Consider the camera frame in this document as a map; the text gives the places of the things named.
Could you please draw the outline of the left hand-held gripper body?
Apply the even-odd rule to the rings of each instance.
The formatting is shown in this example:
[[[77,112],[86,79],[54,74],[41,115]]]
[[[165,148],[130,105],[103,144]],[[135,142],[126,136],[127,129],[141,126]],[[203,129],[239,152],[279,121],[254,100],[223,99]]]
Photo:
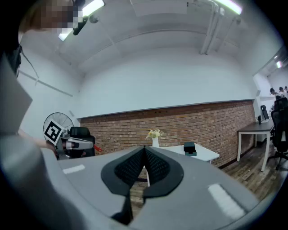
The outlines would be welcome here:
[[[44,137],[54,145],[58,158],[60,155],[70,159],[95,155],[95,138],[86,127],[66,129],[51,120],[44,128]]]

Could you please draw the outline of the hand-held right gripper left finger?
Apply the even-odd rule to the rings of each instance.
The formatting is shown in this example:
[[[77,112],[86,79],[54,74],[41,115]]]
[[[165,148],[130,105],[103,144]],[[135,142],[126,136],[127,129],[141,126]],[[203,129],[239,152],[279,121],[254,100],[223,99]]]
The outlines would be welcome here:
[[[101,179],[110,192],[125,198],[121,211],[112,215],[112,219],[124,225],[128,225],[133,220],[130,189],[143,167],[144,147],[140,146],[107,163],[101,170]]]

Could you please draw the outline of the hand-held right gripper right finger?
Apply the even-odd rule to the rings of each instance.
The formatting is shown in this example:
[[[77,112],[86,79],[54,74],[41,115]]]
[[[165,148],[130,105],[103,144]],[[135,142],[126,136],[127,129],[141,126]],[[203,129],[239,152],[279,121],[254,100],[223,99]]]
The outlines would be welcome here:
[[[144,148],[144,166],[149,177],[149,186],[143,198],[158,198],[169,195],[182,182],[184,170],[174,159],[151,147]]]

